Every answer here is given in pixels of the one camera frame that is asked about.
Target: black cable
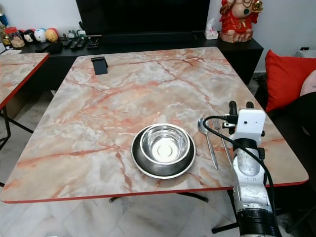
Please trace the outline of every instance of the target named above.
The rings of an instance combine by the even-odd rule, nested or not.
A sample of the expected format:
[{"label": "black cable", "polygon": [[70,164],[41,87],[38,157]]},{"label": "black cable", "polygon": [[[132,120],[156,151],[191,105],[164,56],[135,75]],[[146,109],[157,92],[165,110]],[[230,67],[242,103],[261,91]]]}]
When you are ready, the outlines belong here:
[{"label": "black cable", "polygon": [[277,231],[279,233],[280,236],[281,235],[281,232],[279,230],[279,227],[278,227],[278,224],[277,224],[277,215],[276,215],[276,207],[275,207],[275,192],[274,192],[274,185],[273,185],[273,181],[272,181],[272,177],[271,177],[271,174],[268,170],[268,168],[266,167],[266,165],[258,158],[256,157],[252,152],[250,152],[249,150],[246,149],[246,147],[243,147],[242,145],[240,145],[238,142],[235,142],[234,140],[222,135],[221,133],[218,133],[216,132],[215,130],[213,130],[212,128],[210,128],[209,126],[207,126],[206,122],[210,119],[222,119],[222,120],[226,120],[226,116],[209,116],[207,118],[204,119],[203,121],[203,125],[204,127],[210,131],[211,133],[215,134],[216,136],[218,137],[221,137],[223,138],[224,140],[232,143],[234,146],[242,149],[244,152],[246,152],[248,155],[250,155],[252,158],[254,158],[261,166],[262,168],[264,169],[265,171],[265,174],[267,175],[267,179],[269,181],[269,184],[270,184],[270,197],[269,197],[269,200],[270,200],[270,203],[271,203],[271,208],[272,208],[272,213],[274,215],[274,219],[275,219],[275,223],[276,223],[276,227],[277,227]]}]

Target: tissue box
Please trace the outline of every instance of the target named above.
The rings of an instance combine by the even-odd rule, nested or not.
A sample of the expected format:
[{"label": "tissue box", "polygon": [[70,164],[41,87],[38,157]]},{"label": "tissue box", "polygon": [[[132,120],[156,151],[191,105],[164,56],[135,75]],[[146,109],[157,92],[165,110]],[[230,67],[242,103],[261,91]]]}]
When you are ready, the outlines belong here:
[{"label": "tissue box", "polygon": [[207,40],[216,40],[218,38],[217,31],[205,31],[204,35],[205,35]]}]

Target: white wall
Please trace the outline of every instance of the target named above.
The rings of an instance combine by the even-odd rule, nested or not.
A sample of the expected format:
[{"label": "white wall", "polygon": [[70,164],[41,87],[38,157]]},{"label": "white wall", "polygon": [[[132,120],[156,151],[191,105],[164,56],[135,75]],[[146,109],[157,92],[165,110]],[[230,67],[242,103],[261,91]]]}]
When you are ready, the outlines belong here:
[{"label": "white wall", "polygon": [[[316,50],[316,0],[262,0],[263,12],[253,25],[254,39],[264,51],[256,68],[265,71],[265,57],[272,49],[281,56],[292,56],[301,47]],[[209,16],[221,29],[220,0],[211,0]]]},{"label": "white wall", "polygon": [[18,29],[55,27],[76,30],[81,20],[76,0],[0,0],[8,22]]},{"label": "white wall", "polygon": [[[316,49],[316,0],[262,0],[263,12],[253,25],[254,38],[264,47],[256,71],[265,70],[269,49],[291,56],[301,47]],[[9,24],[18,29],[55,27],[60,33],[78,29],[75,0],[1,0]],[[221,0],[211,0],[208,18],[221,29]]]}]

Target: red table edge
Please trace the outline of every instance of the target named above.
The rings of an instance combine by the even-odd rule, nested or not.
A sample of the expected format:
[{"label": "red table edge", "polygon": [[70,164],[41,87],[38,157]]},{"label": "red table edge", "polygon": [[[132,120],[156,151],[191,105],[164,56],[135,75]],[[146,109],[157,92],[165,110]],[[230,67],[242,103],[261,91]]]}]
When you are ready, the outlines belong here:
[{"label": "red table edge", "polygon": [[[283,186],[294,186],[304,184],[308,181],[300,181],[294,183],[274,184],[274,187]],[[62,197],[54,199],[39,199],[39,200],[19,200],[19,201],[2,201],[8,204],[18,203],[35,203],[35,202],[49,202],[49,201],[70,201],[70,200],[81,200],[81,199],[96,199],[96,198],[114,198],[114,197],[127,197],[127,196],[140,196],[140,195],[152,195],[152,194],[175,194],[175,193],[188,193],[188,192],[203,192],[203,191],[220,191],[220,190],[231,190],[233,187],[220,187],[220,188],[205,188],[205,189],[185,189],[185,190],[168,190],[168,191],[152,191],[152,192],[141,192],[141,193],[128,193],[128,194],[115,194],[115,195],[98,195],[98,196],[85,196],[85,197]]]},{"label": "red table edge", "polygon": [[0,103],[0,110],[8,103],[8,101],[15,95],[15,93],[27,82],[28,79],[43,65],[43,63],[49,58],[49,54],[46,55],[36,67],[21,81],[21,83]]}]

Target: red figurine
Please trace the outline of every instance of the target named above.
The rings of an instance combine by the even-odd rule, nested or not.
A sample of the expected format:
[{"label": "red figurine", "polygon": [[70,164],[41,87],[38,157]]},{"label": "red figurine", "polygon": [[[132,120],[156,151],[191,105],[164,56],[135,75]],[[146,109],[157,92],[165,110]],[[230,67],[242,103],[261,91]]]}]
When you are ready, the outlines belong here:
[{"label": "red figurine", "polygon": [[263,10],[259,0],[222,0],[220,37],[229,43],[246,42],[252,38],[252,23],[257,23]]}]

